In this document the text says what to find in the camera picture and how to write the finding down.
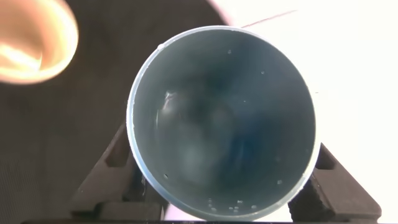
dark fabric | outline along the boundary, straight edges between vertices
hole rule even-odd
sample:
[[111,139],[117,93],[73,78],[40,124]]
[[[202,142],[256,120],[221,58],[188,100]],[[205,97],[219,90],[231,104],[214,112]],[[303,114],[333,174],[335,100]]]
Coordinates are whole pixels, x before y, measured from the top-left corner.
[[38,85],[0,84],[0,224],[68,217],[119,125],[136,73],[163,41],[222,24],[200,0],[70,0],[75,57]]

water droplet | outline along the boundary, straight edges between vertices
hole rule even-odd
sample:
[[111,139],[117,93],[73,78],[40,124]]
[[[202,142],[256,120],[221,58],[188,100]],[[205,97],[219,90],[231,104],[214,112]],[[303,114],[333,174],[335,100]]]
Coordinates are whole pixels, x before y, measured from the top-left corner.
[[157,50],[162,50],[164,47],[164,44],[159,44],[159,46],[157,46]]

gray pipe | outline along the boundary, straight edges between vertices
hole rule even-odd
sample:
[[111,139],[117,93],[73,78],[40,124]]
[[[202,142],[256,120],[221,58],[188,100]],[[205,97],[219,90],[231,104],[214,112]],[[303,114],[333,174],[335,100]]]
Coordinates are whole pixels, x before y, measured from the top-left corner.
[[205,220],[249,221],[292,199],[315,166],[311,94],[270,43],[227,26],[186,31],[137,74],[127,105],[148,182]]

white surface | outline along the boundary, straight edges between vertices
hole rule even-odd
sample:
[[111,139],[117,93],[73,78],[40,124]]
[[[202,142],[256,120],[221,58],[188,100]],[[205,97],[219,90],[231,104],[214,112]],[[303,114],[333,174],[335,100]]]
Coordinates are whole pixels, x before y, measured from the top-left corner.
[[[226,22],[251,27],[318,91],[322,142],[398,223],[398,1],[212,0]],[[169,220],[194,220],[172,207]],[[287,206],[261,221],[291,221]]]

orange object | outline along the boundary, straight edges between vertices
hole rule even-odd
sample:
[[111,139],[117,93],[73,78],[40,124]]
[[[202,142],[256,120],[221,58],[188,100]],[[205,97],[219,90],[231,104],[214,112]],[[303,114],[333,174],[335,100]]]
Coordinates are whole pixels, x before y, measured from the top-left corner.
[[78,43],[64,0],[0,0],[0,82],[30,84],[58,75]]

